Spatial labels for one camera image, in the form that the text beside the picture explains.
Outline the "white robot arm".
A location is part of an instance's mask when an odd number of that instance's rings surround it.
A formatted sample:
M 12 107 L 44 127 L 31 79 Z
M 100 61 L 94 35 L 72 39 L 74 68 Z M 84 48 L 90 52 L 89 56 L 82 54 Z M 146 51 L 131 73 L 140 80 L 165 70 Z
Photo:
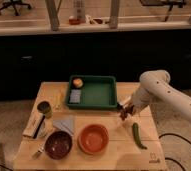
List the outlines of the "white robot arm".
M 166 70 L 147 71 L 140 75 L 140 86 L 128 102 L 134 108 L 133 113 L 148 106 L 153 96 L 174 107 L 191 123 L 191 97 L 169 85 L 170 74 Z

